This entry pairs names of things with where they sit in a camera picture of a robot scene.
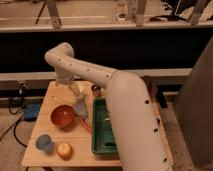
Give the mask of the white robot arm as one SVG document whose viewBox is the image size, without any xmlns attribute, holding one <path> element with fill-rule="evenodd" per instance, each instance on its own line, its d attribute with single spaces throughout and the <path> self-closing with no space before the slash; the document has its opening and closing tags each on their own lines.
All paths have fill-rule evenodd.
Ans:
<svg viewBox="0 0 213 171">
<path fill-rule="evenodd" d="M 68 84 L 79 76 L 105 89 L 123 171 L 173 171 L 148 89 L 139 76 L 78 60 L 66 42 L 48 50 L 45 60 L 54 67 L 60 84 Z"/>
</svg>

